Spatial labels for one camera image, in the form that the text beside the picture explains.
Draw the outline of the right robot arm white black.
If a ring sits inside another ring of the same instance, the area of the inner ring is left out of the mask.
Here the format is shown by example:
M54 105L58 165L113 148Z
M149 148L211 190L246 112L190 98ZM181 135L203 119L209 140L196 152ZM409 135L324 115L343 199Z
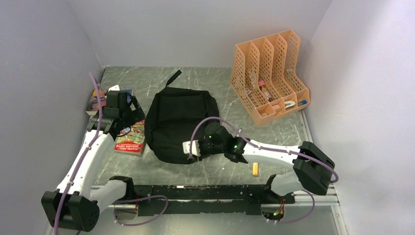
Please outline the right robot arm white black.
M234 163L278 165L290 172L273 174L267 181L264 197L275 203L291 192L306 190L315 195L326 195L332 181L338 180L335 163L314 143L303 141L297 146L265 144L236 136L218 122L210 123L205 136L197 139L195 133L183 142L183 151L190 158L223 154Z

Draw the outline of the red treehouse book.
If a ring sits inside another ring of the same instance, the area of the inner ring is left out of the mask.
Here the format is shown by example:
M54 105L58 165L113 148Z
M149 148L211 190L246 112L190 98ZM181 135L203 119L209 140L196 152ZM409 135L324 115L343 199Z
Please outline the red treehouse book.
M114 146L115 152L130 155L141 155L145 148L145 120L123 129L117 136Z

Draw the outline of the black student backpack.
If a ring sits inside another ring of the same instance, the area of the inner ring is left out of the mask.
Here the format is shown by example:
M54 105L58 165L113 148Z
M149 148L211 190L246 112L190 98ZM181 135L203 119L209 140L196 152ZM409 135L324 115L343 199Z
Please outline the black student backpack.
M170 84L182 72L176 71L156 93L145 119L144 133L149 148L162 162L188 165L197 161L183 151L196 126L207 117L218 117L216 99L208 91L173 88Z

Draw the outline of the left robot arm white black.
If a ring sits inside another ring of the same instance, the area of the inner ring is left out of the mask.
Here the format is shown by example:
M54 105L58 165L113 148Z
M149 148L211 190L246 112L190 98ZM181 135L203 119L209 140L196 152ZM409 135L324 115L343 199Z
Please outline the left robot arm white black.
M113 176L92 192L98 165L107 148L122 130L144 120L135 96L126 91L109 91L106 105L90 117L81 149L62 182L46 191L41 204L50 225L75 231L91 231L99 215L112 203L128 204L137 198L132 178Z

